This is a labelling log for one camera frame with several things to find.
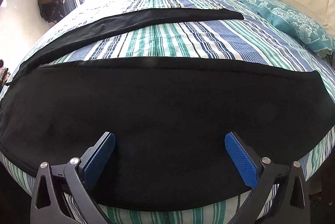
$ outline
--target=silver screw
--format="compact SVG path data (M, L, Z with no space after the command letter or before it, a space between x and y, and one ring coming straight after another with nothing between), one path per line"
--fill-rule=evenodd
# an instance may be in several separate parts
M40 167L41 168L46 168L48 166L48 163L47 162L43 162L41 163Z
M79 163L79 158L77 157L74 157L70 160L70 164L77 164L77 163Z
M293 165L297 168L301 167L300 163L298 161L294 161Z
M269 164L269 163L271 163L271 160L268 157L263 157L262 162L265 163L265 164Z

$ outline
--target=wall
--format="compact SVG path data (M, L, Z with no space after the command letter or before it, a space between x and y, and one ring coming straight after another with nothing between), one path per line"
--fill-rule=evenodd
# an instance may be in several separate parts
M0 59L14 71L35 42L50 28L37 0L4 0L0 7Z

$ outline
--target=teal pillowcase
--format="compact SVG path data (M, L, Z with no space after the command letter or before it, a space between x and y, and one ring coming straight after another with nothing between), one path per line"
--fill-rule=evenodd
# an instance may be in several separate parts
M334 39L309 16L279 0L240 0L278 30L292 36L319 57L335 51Z

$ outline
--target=striped bedsheet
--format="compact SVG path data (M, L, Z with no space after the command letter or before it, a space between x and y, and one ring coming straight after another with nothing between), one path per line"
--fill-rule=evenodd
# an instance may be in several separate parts
M84 3L47 31L26 55L29 58L67 31L106 16L145 8L188 7L239 11L244 20L220 20L160 24L95 42L73 51L51 64L76 60L96 60L134 56L170 56L233 59L282 67L293 71L317 70L335 102L335 72L323 60L302 47L290 36L275 29L238 0L109 0L99 4ZM11 75L13 78L18 69ZM5 87L0 99L5 95ZM310 178L330 154L335 143L335 128L306 156L300 159L305 178ZM0 153L0 160L21 187L32 195L35 179L24 173ZM277 186L269 193L260 217L268 212ZM227 223L241 207L247 193L226 201L178 212L137 212L101 206L113 223ZM75 202L67 196L80 223L85 223Z

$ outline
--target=blue textured pad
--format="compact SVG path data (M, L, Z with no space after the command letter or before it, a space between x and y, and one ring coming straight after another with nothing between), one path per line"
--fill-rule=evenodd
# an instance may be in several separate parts
M258 183L258 170L247 152L232 133L228 133L225 136L224 145L244 183L255 189Z
M87 189L95 185L100 174L115 149L115 135L110 133L100 145L91 160L85 165L82 172L83 184Z

